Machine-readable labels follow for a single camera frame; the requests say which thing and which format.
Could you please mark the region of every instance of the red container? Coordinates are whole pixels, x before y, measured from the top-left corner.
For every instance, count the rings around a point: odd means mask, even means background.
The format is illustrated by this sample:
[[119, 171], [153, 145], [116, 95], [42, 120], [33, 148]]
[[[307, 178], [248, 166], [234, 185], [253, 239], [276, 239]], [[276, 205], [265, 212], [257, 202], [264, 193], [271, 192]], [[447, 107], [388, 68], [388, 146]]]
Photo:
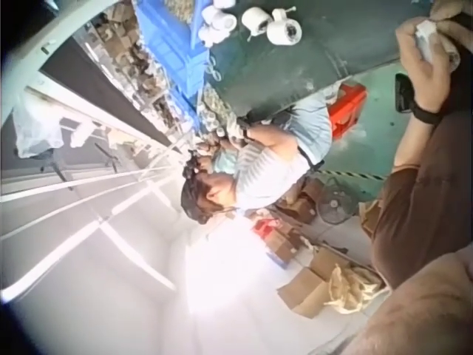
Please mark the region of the red container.
[[342, 84], [340, 90], [344, 93], [343, 96], [328, 107], [334, 141], [340, 139], [351, 126], [358, 122], [367, 99], [367, 88], [361, 84], [353, 86]]

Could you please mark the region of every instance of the fan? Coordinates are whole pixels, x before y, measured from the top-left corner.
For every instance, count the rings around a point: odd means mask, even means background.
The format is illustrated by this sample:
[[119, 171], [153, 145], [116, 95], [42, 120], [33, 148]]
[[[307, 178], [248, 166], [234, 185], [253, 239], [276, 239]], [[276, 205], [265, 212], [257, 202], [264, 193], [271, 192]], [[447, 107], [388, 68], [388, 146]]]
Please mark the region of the fan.
[[352, 217], [358, 207], [355, 194], [331, 177], [317, 200], [317, 214], [328, 224], [337, 225]]

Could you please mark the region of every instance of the black wristband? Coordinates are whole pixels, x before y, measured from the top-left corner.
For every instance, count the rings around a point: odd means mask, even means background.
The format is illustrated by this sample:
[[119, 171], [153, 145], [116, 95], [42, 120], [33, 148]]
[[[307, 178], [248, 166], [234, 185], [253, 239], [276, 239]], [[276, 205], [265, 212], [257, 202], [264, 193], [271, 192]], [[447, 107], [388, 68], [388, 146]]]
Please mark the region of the black wristband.
[[422, 109], [415, 100], [411, 101], [410, 109], [414, 117], [425, 124], [439, 124], [442, 120], [442, 116], [439, 113], [433, 113]]

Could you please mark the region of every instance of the blue bin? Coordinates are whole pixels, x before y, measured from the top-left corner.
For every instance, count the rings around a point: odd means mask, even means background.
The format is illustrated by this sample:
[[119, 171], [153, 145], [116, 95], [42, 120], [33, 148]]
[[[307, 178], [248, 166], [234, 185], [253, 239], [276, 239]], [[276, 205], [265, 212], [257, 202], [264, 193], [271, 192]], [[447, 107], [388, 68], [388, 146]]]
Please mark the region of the blue bin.
[[195, 1], [190, 26], [178, 20], [163, 0], [142, 0], [137, 5], [136, 16], [145, 45], [186, 98], [193, 97], [204, 84], [209, 51], [197, 33], [204, 23], [201, 12], [211, 3], [212, 0]]

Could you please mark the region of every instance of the plastic bag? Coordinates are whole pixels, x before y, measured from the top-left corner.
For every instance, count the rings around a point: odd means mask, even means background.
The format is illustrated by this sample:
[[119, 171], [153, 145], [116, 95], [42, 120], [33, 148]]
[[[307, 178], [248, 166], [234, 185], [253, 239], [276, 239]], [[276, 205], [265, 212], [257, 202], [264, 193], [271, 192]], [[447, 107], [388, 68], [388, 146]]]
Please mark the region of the plastic bag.
[[49, 104], [24, 92], [13, 108], [13, 124], [16, 131], [16, 148], [20, 158], [30, 158], [50, 148], [61, 148], [60, 107]]

